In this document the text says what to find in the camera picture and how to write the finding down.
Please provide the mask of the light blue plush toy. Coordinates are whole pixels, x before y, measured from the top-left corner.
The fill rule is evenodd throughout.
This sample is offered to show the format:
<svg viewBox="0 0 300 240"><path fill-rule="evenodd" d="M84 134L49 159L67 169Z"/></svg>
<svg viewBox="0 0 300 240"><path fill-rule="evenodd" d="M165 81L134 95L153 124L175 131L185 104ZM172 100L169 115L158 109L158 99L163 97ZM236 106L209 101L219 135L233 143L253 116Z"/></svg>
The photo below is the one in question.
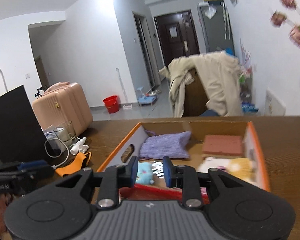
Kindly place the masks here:
<svg viewBox="0 0 300 240"><path fill-rule="evenodd" d="M140 185L153 185L153 170L151 163L148 162L139 162L138 163L138 172L136 175L136 184Z"/></svg>

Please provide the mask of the purple knitted cloth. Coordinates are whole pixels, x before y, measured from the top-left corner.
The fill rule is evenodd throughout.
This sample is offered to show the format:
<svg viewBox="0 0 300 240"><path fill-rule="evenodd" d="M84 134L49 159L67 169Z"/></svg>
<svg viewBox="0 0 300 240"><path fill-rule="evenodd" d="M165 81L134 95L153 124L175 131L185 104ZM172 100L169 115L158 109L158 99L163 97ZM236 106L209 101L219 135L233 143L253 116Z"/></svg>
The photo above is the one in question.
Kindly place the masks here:
<svg viewBox="0 0 300 240"><path fill-rule="evenodd" d="M191 135L190 131L185 131L148 137L140 148L139 158L162 160L164 157L169 157L171 159L188 159L190 155L186 150L186 145L189 143Z"/></svg>

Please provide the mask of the black paper shopping bag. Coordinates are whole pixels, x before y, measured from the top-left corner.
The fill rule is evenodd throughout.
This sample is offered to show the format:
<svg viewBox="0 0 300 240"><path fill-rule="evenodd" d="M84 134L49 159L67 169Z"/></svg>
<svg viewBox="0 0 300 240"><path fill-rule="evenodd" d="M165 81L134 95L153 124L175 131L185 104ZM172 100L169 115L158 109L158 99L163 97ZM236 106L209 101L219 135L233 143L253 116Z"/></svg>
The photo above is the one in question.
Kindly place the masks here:
<svg viewBox="0 0 300 240"><path fill-rule="evenodd" d="M45 160L46 137L24 86L0 96L0 164Z"/></svg>

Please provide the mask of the white small bottle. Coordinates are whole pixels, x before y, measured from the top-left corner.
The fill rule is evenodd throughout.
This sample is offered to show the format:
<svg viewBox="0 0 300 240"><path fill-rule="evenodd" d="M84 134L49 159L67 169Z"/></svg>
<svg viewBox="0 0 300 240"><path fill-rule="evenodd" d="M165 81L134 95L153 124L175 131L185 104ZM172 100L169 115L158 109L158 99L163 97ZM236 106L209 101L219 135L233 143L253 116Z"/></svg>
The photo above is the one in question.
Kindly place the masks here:
<svg viewBox="0 0 300 240"><path fill-rule="evenodd" d="M76 142L74 146L72 146L72 148L70 149L70 153L72 155L77 155L78 153L85 153L89 149L89 146L85 144L86 140L86 137L83 137L82 139L78 138L78 142Z"/></svg>

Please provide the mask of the red orange cardboard box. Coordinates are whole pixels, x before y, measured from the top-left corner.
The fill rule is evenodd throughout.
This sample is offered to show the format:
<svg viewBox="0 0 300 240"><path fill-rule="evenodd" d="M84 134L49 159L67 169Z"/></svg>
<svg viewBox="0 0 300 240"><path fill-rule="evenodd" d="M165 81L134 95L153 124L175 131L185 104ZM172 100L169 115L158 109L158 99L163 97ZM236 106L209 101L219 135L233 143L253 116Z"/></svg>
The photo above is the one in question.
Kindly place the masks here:
<svg viewBox="0 0 300 240"><path fill-rule="evenodd" d="M256 133L253 122L244 121L167 121L167 122L139 122L124 139L117 145L109 157L97 169L103 172L106 168L114 165L123 165L122 161L125 150L133 149L131 156L139 156L142 143L153 132L156 135L174 134L190 131L191 140L186 145L190 155L189 159L172 159L174 165L187 165L198 168L203 163L203 141L206 135L233 135L240 136L243 141L243 156L249 158L256 167L252 182L257 187L270 191L269 176L266 162Z"/></svg>

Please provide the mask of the yellow white plush toy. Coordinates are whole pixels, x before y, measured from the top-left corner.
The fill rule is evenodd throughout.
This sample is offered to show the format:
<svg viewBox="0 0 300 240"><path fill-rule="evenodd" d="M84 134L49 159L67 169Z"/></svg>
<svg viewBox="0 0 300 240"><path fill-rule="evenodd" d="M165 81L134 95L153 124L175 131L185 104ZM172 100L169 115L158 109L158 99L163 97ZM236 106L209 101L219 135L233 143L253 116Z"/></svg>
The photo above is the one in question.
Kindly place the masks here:
<svg viewBox="0 0 300 240"><path fill-rule="evenodd" d="M207 173L210 168L217 168L243 181L256 185L254 162L248 158L223 159L207 157L198 166L197 172Z"/></svg>

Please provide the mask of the clear glass cup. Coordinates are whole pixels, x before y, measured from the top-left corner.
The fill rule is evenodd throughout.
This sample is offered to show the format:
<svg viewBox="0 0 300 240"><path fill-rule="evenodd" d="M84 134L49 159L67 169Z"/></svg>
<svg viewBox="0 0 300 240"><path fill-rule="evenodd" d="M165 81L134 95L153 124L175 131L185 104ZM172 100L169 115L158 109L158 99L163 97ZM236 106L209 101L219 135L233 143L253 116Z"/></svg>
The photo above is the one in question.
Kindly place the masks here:
<svg viewBox="0 0 300 240"><path fill-rule="evenodd" d="M54 133L71 149L77 142L76 132L71 121L65 121L54 128Z"/></svg>

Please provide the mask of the blue cushion on chair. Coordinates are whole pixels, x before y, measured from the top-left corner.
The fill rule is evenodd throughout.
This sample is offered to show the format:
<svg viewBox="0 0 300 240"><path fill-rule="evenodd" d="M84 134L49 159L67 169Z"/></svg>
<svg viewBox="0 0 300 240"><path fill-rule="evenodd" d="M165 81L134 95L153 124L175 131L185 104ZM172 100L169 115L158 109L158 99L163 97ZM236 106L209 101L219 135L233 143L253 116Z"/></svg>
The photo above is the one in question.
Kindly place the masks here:
<svg viewBox="0 0 300 240"><path fill-rule="evenodd" d="M219 116L219 114L217 112L215 112L214 110L208 109L207 111L205 111L203 114L200 115L201 117L209 117L209 116Z"/></svg>

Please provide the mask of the white mop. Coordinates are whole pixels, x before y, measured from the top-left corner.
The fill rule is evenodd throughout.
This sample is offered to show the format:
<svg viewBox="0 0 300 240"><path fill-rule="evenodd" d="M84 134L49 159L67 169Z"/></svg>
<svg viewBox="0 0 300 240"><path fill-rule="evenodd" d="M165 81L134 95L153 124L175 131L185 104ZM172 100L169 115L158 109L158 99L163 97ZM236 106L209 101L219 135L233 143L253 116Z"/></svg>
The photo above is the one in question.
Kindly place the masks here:
<svg viewBox="0 0 300 240"><path fill-rule="evenodd" d="M120 82L120 85L121 85L121 89L122 89L122 92L123 92L123 96L125 98L125 103L123 104L123 109L124 110L131 110L132 107L133 107L133 104L128 102L128 96L127 96L125 86L124 86L123 81L122 81L120 70L118 68L116 68L116 71L117 71L117 75L118 75L119 82Z"/></svg>

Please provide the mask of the red plastic bucket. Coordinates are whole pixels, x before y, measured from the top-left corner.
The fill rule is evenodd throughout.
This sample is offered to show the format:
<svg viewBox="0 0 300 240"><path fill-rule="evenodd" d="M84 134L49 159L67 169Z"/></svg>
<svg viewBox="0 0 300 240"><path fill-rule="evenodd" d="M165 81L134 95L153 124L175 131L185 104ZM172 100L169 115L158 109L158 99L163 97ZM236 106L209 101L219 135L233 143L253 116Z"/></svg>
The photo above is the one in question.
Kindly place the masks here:
<svg viewBox="0 0 300 240"><path fill-rule="evenodd" d="M109 114L116 113L120 110L119 97L112 95L103 100L103 103Z"/></svg>

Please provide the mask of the brown wooden chair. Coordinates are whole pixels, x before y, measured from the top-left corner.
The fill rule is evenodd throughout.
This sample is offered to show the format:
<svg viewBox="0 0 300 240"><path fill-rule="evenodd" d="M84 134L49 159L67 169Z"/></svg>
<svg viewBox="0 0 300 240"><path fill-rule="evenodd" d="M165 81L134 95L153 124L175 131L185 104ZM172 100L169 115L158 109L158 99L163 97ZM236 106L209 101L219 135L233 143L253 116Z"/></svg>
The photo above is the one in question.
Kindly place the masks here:
<svg viewBox="0 0 300 240"><path fill-rule="evenodd" d="M189 71L194 81L185 86L183 117L200 116L207 111L208 97L195 68Z"/></svg>

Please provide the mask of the small blue stool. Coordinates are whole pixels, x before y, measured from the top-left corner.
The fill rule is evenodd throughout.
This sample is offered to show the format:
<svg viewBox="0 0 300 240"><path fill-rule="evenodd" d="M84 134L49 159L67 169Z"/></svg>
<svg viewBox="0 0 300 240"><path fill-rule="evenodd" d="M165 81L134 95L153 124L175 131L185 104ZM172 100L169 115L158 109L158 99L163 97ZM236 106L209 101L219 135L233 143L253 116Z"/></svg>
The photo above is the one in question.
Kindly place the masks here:
<svg viewBox="0 0 300 240"><path fill-rule="evenodd" d="M143 87L139 87L137 91L140 93L138 97L139 106L142 105L153 105L153 103L157 100L156 95L149 95L143 92Z"/></svg>

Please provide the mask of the pink hard suitcase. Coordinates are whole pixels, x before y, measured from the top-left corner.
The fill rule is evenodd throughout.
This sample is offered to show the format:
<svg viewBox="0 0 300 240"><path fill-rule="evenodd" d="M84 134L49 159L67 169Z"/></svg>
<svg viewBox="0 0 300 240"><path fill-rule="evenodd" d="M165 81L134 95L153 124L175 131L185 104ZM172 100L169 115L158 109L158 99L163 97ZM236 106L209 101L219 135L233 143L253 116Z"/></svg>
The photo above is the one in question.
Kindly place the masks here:
<svg viewBox="0 0 300 240"><path fill-rule="evenodd" d="M93 122L83 88L78 83L59 82L52 85L32 103L42 129L70 121L76 135L82 134Z"/></svg>

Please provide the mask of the beige coat on chair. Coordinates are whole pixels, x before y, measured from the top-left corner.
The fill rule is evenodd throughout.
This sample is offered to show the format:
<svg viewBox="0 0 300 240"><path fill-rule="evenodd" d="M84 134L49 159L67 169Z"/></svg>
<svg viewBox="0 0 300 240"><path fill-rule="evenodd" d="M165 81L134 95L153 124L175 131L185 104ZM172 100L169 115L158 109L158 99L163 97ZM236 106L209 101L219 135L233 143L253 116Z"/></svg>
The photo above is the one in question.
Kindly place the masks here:
<svg viewBox="0 0 300 240"><path fill-rule="evenodd" d="M173 59L159 74L170 81L168 100L175 118L184 114L185 87L193 83L195 69L207 96L205 106L220 116L242 116L237 57L217 51Z"/></svg>

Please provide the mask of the cluttered storage rack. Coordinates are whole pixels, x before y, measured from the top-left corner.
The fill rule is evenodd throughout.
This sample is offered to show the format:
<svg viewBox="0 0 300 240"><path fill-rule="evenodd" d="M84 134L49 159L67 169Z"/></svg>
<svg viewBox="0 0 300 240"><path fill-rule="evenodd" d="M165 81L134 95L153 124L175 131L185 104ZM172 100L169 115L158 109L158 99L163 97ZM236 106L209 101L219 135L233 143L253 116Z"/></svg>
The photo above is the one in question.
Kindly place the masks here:
<svg viewBox="0 0 300 240"><path fill-rule="evenodd" d="M241 74L239 76L241 107L244 115L257 115L259 109L253 103L253 64L251 53L246 50L242 40L240 40Z"/></svg>

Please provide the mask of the dark brown entrance door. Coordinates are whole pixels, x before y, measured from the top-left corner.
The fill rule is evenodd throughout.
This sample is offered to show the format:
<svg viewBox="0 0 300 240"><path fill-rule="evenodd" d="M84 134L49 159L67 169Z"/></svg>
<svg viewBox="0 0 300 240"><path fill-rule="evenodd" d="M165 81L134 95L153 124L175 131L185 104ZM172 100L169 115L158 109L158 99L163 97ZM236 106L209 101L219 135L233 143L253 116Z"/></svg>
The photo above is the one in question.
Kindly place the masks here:
<svg viewBox="0 0 300 240"><path fill-rule="evenodd" d="M191 12L180 11L154 18L165 66L173 59L200 53Z"/></svg>

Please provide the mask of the grey refrigerator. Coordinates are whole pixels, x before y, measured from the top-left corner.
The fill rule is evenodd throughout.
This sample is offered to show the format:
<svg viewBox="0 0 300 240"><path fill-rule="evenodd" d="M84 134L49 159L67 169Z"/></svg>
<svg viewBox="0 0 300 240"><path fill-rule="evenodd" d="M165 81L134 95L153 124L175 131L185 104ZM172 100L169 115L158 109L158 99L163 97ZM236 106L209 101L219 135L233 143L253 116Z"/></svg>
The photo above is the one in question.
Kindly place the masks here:
<svg viewBox="0 0 300 240"><path fill-rule="evenodd" d="M230 17L224 1L200 2L197 9L206 52L224 50L234 56Z"/></svg>

